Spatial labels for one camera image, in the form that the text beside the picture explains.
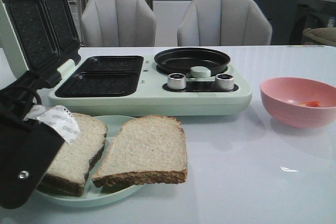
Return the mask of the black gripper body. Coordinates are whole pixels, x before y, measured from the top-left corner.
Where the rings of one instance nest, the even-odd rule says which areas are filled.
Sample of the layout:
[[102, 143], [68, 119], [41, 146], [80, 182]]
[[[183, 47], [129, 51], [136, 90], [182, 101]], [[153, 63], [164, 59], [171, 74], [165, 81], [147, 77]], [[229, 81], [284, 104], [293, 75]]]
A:
[[26, 71], [20, 78], [1, 89], [1, 109], [12, 114], [27, 114], [33, 105], [41, 105], [37, 93], [40, 76]]

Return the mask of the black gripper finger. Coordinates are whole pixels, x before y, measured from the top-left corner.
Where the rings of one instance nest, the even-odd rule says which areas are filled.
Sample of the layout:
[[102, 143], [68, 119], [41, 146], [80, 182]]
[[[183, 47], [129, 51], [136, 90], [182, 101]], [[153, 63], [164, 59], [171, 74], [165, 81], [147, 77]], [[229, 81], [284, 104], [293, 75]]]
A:
[[22, 206], [39, 185], [64, 139], [43, 121], [55, 108], [35, 106], [36, 120], [1, 112], [1, 207]]

